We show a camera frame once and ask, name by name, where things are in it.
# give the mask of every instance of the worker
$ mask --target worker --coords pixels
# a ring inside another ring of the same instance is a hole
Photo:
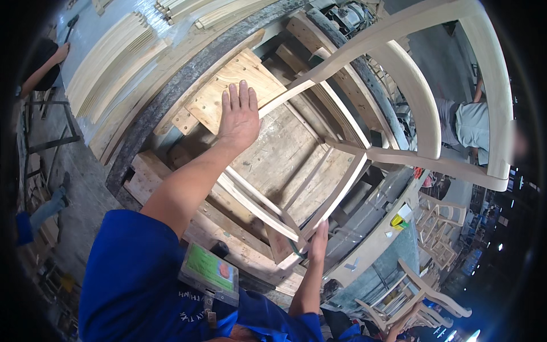
[[[436,98],[441,123],[441,141],[456,146],[469,147],[479,165],[488,164],[490,126],[488,104],[482,98],[482,79],[479,79],[472,103],[456,103],[444,98]],[[515,130],[513,157],[522,158],[528,150],[528,141],[523,132]]]
[[[45,220],[68,207],[66,193],[69,184],[70,174],[65,172],[63,183],[53,192],[49,201],[40,205],[32,215],[29,215],[27,211],[22,211],[15,216],[17,246],[26,245],[34,241],[34,237],[38,234],[38,230]]]
[[[322,310],[327,325],[333,335],[332,340],[327,342],[396,342],[396,341],[414,341],[414,337],[407,336],[404,333],[404,326],[409,319],[418,313],[421,302],[414,304],[412,309],[398,319],[390,328],[387,336],[381,340],[371,336],[363,335],[359,329],[359,324],[351,324],[350,318],[341,311]]]
[[[25,98],[33,90],[45,91],[52,86],[62,86],[59,64],[66,59],[69,49],[70,43],[59,47],[51,39],[40,38],[16,95]]]
[[[215,299],[210,312],[216,317],[209,316],[204,293],[177,280],[186,252],[179,241],[192,216],[224,169],[258,137],[255,91],[244,80],[239,95],[234,84],[228,90],[217,143],[166,178],[140,213],[111,210],[104,216],[80,297],[83,341],[323,341],[318,313],[326,222],[312,238],[310,263],[288,313],[240,289],[238,307]]]

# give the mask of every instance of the blue uniform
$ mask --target blue uniform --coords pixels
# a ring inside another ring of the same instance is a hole
[[[242,289],[238,308],[214,301],[218,328],[209,329],[203,294],[177,280],[184,254],[165,224],[130,210],[107,212],[80,296],[82,340],[205,341],[228,337],[237,323],[262,341],[323,341],[317,314],[289,317]]]

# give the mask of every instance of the light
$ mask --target light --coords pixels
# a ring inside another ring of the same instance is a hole
[[[477,330],[473,335],[471,335],[471,337],[468,338],[467,341],[465,341],[465,342],[476,342],[477,337],[479,337],[479,334],[480,334],[480,329]]]
[[[448,336],[446,337],[445,342],[450,342],[450,341],[452,341],[452,340],[454,339],[454,336],[456,335],[456,332],[457,332],[456,330],[452,331],[452,332],[450,333],[450,335],[448,335]]]

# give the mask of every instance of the right hand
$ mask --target right hand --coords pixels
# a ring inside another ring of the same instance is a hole
[[[325,250],[329,240],[329,222],[327,220],[321,222],[311,239],[310,250],[308,251],[308,259],[311,262],[322,262],[325,260]]]
[[[239,154],[258,138],[257,93],[248,88],[245,80],[240,81],[239,96],[235,84],[228,87],[230,96],[222,93],[222,118],[218,131],[219,143],[226,144]]]
[[[70,43],[65,43],[63,46],[59,47],[57,51],[53,54],[52,58],[54,59],[55,64],[59,64],[64,61],[70,50]]]

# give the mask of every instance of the id badge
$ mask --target id badge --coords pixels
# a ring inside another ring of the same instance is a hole
[[[239,305],[239,270],[207,249],[192,242],[188,246],[178,279],[206,296]]]

